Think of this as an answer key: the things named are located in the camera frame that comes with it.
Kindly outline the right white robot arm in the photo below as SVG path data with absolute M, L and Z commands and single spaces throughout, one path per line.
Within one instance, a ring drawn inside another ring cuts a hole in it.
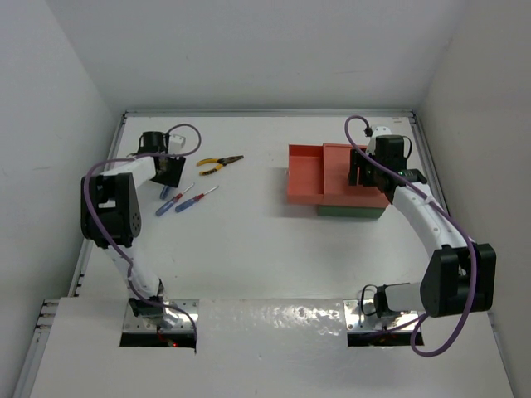
M 494 298 L 496 253 L 489 244 L 477 244 L 439 212 L 439 203 L 417 169 L 407 168 L 404 138 L 374 134 L 365 149 L 351 151 L 359 172 L 358 183 L 376 187 L 409 221 L 430 262 L 418 283 L 377 288 L 374 314 L 391 317 L 401 312 L 424 312 L 433 318 L 489 310 Z

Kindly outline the red sliding drawer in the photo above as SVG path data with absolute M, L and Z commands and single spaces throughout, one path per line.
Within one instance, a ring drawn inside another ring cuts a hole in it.
M 324 147 L 289 145 L 287 202 L 317 206 L 324 199 Z

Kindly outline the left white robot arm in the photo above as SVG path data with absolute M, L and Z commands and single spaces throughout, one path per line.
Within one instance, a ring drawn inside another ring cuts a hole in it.
M 94 165 L 80 182 L 83 236 L 112 260 L 128 290 L 131 313 L 159 328 L 178 310 L 170 307 L 162 280 L 134 246 L 142 229 L 137 190 L 147 182 L 177 187 L 185 142 L 171 130 L 144 132 L 136 151 Z

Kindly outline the blue red screwdriver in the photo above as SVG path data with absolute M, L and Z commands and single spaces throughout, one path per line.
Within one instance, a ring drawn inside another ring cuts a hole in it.
M 166 197 L 168 196 L 168 194 L 170 193 L 170 191 L 171 191 L 171 187 L 170 186 L 164 186 L 162 191 L 159 194 L 159 198 L 161 200 L 165 200 Z

